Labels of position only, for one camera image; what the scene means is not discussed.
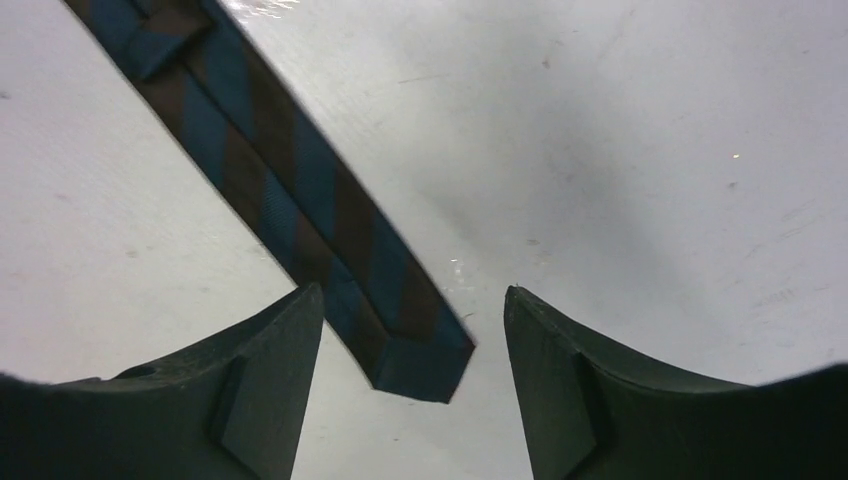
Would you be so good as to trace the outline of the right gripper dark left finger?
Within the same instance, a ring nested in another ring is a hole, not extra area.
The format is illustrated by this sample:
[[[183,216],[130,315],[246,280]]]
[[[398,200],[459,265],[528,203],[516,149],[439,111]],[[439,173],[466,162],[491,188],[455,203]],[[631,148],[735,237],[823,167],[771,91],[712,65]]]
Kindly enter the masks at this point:
[[[5,479],[288,479],[322,335],[319,288],[111,379],[1,378]]]

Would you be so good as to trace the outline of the blue brown striped tie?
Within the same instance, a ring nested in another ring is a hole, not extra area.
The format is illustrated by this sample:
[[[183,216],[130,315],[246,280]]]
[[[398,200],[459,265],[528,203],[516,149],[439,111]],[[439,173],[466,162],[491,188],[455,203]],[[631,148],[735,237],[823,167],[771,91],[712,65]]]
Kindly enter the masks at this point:
[[[474,342],[219,1],[72,1],[118,70],[325,318],[372,386],[447,403]]]

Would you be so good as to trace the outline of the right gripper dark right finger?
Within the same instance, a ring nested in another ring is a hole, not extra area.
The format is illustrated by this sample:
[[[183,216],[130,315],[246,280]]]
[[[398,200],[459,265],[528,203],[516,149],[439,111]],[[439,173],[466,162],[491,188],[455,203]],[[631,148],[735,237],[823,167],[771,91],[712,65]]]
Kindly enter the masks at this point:
[[[761,386],[651,358],[525,288],[504,328],[537,479],[843,479],[847,368]]]

